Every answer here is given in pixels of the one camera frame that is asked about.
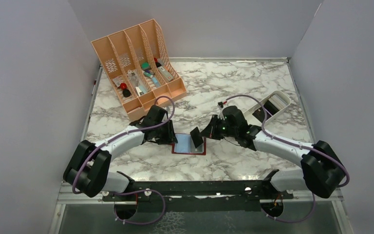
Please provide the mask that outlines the black credit card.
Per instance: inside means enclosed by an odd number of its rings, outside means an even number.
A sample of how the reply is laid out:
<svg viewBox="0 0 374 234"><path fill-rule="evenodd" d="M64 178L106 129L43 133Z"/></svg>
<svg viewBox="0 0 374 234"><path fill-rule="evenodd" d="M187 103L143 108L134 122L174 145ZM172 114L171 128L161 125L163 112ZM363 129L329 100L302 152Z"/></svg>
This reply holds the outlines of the black credit card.
<svg viewBox="0 0 374 234"><path fill-rule="evenodd" d="M190 145L194 144L196 147L204 143L203 137L201 136L200 130L198 127L195 127L190 132Z"/></svg>

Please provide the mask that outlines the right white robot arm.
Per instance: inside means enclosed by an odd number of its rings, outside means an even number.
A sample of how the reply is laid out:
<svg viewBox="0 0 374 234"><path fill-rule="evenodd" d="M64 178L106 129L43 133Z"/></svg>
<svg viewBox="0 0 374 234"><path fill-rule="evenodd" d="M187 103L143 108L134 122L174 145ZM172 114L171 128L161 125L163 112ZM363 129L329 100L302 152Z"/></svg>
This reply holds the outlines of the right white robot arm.
<svg viewBox="0 0 374 234"><path fill-rule="evenodd" d="M273 154L297 165L298 169L276 172L262 184L262 194L267 198L286 190L310 190L316 196L329 198L341 181L348 178L327 142L319 140L312 144L279 138L260 126L249 124L236 106L213 115L200 135L214 140L232 137L241 147Z"/></svg>

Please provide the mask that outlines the dark grey credit card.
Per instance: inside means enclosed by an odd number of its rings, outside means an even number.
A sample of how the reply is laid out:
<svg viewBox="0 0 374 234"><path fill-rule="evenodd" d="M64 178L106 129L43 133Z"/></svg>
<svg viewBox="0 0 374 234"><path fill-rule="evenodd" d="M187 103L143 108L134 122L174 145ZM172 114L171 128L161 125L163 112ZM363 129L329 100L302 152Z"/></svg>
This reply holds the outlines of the dark grey credit card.
<svg viewBox="0 0 374 234"><path fill-rule="evenodd" d="M191 144L191 146L190 146L190 153L202 154L202 153L204 153L204 151L205 151L204 144L201 144L198 147L196 147L194 144Z"/></svg>

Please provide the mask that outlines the red leather card holder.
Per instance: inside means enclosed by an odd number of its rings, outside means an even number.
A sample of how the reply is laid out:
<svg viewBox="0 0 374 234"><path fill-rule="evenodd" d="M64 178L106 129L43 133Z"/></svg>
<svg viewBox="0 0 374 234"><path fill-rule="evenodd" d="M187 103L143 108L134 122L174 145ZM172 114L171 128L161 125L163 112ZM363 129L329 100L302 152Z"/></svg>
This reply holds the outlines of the red leather card holder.
<svg viewBox="0 0 374 234"><path fill-rule="evenodd" d="M180 155L206 155L206 139L203 138L204 140L204 146L205 146L205 151L202 154L194 154L190 153L190 134L175 134L177 138L177 143L174 143L172 145L172 154L180 154Z"/></svg>

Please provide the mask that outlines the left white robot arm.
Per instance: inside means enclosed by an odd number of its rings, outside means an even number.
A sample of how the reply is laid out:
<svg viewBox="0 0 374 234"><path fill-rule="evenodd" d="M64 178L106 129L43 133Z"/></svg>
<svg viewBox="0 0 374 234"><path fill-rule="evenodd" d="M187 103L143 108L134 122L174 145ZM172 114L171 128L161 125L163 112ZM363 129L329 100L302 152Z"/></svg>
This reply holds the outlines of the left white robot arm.
<svg viewBox="0 0 374 234"><path fill-rule="evenodd" d="M63 180L72 186L74 194L94 197L100 192L115 192L121 200L133 196L132 179L120 172L110 172L110 164L126 151L155 139L158 144L176 142L172 114L153 105L147 115L118 134L91 143L81 141L68 163Z"/></svg>

